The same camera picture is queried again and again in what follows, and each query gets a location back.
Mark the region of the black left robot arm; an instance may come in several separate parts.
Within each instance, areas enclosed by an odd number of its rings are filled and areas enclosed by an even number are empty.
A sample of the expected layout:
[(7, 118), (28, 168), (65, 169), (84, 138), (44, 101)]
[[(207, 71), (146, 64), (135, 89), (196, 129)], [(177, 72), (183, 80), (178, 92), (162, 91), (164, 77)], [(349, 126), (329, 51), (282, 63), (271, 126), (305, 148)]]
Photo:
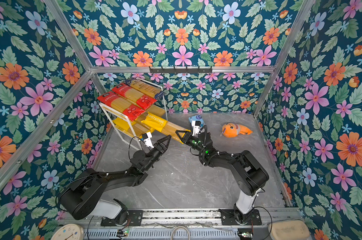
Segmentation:
[(66, 187), (58, 197), (58, 203), (75, 219), (99, 216), (124, 225), (128, 221), (127, 207), (119, 200), (102, 200), (107, 191), (123, 187), (136, 187), (147, 178), (153, 167), (167, 151), (171, 136), (158, 140), (149, 152), (136, 151), (130, 159), (130, 168), (117, 172), (97, 172), (87, 169), (77, 180)]

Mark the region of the red spaghetti pack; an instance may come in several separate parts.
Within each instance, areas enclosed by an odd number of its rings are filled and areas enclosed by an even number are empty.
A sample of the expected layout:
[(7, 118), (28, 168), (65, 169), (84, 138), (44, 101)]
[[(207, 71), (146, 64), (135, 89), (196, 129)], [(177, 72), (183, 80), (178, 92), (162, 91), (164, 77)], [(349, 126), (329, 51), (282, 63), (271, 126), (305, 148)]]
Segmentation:
[(124, 84), (121, 83), (112, 89), (113, 92), (120, 95), (121, 97), (126, 98), (132, 103), (136, 104), (140, 108), (147, 110), (152, 105), (154, 105), (157, 100)]
[(135, 121), (139, 116), (145, 113), (145, 110), (141, 109), (135, 104), (132, 104), (130, 101), (112, 91), (100, 95), (97, 99), (101, 103), (126, 115), (130, 121)]

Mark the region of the blue gold spaghetti pack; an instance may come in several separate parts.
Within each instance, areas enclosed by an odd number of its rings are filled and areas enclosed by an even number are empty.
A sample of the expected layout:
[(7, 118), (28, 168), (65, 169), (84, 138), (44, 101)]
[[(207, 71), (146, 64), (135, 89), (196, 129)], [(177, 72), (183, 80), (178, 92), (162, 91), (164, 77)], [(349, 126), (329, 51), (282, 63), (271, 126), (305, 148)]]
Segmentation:
[(164, 92), (163, 90), (161, 90), (160, 88), (148, 84), (146, 82), (144, 82), (143, 80), (138, 80), (138, 79), (128, 79), (124, 81), (125, 84), (127, 84), (128, 86), (134, 88), (135, 90), (138, 90), (140, 92), (142, 92), (143, 94), (154, 98), (156, 100), (161, 100), (162, 97), (164, 96)]

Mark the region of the yellow Pastatime spaghetti pack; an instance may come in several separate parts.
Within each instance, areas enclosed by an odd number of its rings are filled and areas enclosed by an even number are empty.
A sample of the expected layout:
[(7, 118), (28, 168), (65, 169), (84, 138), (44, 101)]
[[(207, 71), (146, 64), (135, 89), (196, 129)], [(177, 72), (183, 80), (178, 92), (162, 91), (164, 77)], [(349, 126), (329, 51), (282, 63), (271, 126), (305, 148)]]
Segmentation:
[(150, 132), (150, 129), (136, 121), (130, 122), (129, 124), (127, 121), (121, 118), (116, 118), (112, 120), (112, 122), (118, 130), (129, 135), (130, 137), (137, 136), (141, 138), (143, 134)]

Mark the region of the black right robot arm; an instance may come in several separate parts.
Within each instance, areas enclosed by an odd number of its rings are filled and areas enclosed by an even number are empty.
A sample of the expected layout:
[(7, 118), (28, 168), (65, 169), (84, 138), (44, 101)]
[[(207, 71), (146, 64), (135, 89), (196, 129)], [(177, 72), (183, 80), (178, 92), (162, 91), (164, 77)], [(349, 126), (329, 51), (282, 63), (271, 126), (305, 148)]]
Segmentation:
[(265, 168), (248, 150), (237, 154), (217, 150), (210, 133), (203, 132), (197, 137), (188, 131), (177, 130), (175, 133), (183, 144), (198, 151), (199, 161), (204, 166), (231, 171), (241, 190), (234, 205), (234, 218), (241, 225), (247, 223), (252, 217), (257, 196), (269, 180)]

